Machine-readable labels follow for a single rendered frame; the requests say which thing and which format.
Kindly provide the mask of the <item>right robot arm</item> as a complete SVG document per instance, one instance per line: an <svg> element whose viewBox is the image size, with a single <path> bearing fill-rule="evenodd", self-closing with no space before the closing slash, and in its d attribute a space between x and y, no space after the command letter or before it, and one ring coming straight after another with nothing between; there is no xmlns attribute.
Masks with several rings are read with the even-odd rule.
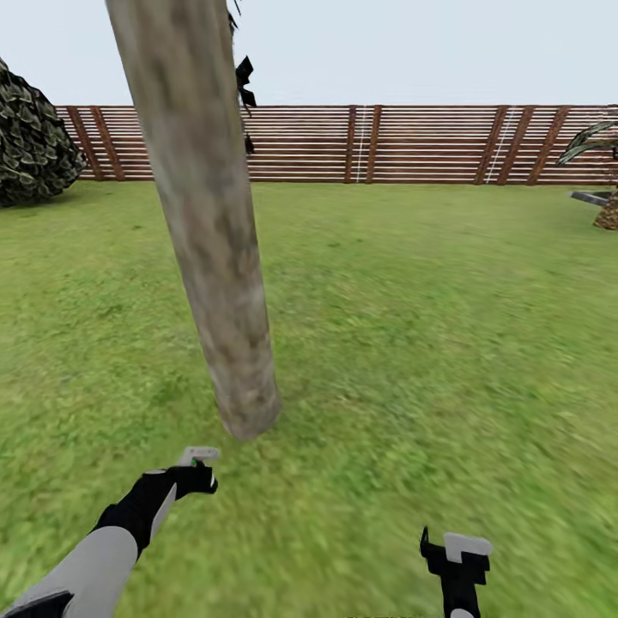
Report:
<svg viewBox="0 0 618 618"><path fill-rule="evenodd" d="M475 584L486 583L492 543L483 537L447 531L443 548L423 538L420 549L421 556L428 559L428 572L442 578L446 618L482 618Z"/></svg>

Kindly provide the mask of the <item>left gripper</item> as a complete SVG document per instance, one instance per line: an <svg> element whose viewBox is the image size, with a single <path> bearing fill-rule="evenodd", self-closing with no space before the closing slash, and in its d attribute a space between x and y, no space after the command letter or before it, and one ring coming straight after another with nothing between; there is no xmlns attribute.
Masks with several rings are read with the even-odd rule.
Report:
<svg viewBox="0 0 618 618"><path fill-rule="evenodd" d="M213 478L213 469L210 467L197 466L195 468L175 468L176 471L181 471L185 479L184 496L188 494L206 494L211 485Z"/></svg>

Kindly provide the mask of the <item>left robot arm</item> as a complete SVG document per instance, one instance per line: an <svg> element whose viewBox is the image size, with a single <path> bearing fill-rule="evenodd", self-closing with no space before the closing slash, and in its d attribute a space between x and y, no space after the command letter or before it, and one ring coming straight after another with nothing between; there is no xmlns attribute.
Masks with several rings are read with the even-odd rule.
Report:
<svg viewBox="0 0 618 618"><path fill-rule="evenodd" d="M137 558L173 503L209 491L213 469L196 461L220 457L217 448L187 446L175 470L142 473L117 505L106 507L93 531L0 618L112 618Z"/></svg>

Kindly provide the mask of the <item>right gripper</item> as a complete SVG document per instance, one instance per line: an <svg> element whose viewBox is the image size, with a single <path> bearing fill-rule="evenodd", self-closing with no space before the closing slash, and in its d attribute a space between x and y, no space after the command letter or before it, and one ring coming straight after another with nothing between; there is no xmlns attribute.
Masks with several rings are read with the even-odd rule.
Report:
<svg viewBox="0 0 618 618"><path fill-rule="evenodd" d="M485 585L485 571L490 570L488 557L479 554L461 552L461 563L450 562L445 555L445 549L433 545L426 538L420 543L421 556L428 559L428 572L442 578L442 587L446 580L458 579L475 587L475 584Z"/></svg>

